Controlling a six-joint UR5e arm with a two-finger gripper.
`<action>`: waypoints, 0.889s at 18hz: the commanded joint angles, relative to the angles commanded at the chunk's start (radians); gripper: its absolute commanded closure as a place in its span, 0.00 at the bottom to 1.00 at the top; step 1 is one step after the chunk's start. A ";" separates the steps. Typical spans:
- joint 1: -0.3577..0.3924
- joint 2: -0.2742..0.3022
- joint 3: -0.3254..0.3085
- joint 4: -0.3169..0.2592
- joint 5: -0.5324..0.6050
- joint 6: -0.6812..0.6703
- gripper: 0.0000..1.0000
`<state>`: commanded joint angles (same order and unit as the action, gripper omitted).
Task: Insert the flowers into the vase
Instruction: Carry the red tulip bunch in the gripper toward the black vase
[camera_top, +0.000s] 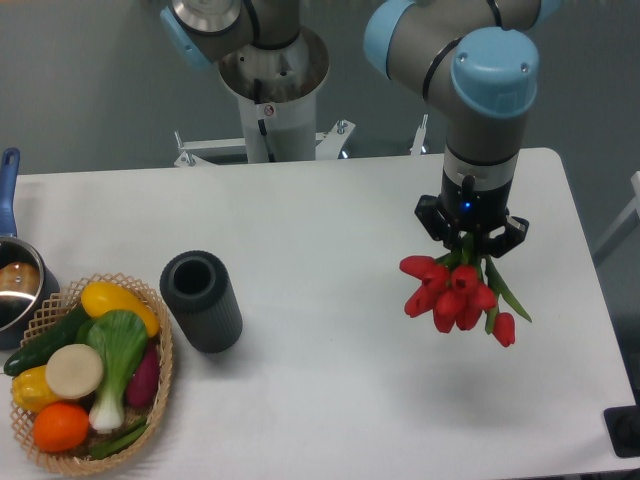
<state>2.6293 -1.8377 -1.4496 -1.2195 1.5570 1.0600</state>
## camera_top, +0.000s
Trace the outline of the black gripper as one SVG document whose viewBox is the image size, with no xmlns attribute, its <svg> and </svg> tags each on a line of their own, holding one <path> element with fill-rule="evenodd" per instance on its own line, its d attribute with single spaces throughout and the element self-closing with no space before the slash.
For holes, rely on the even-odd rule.
<svg viewBox="0 0 640 480">
<path fill-rule="evenodd" d="M 414 213 L 431 239 L 447 249 L 461 246 L 460 232 L 488 234 L 504 227 L 485 244 L 487 255 L 500 258 L 522 244 L 529 230 L 528 220 L 507 215 L 512 183 L 509 180 L 497 188 L 477 190 L 477 178 L 471 186 L 443 173 L 439 197 L 422 195 Z"/>
</svg>

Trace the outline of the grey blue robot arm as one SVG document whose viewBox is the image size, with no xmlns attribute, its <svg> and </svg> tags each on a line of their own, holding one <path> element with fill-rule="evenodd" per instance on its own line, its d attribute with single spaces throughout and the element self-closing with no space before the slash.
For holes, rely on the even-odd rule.
<svg viewBox="0 0 640 480">
<path fill-rule="evenodd" d="M 527 31 L 554 1 L 386 1 L 367 23 L 363 49 L 387 79 L 448 121 L 441 191 L 416 216 L 445 247 L 465 236 L 480 256 L 501 257 L 529 228 L 507 203 L 539 54 Z M 161 22 L 192 66 L 216 65 L 238 100 L 252 163 L 316 157 L 316 95 L 329 70 L 324 42 L 296 1 L 172 1 Z"/>
</svg>

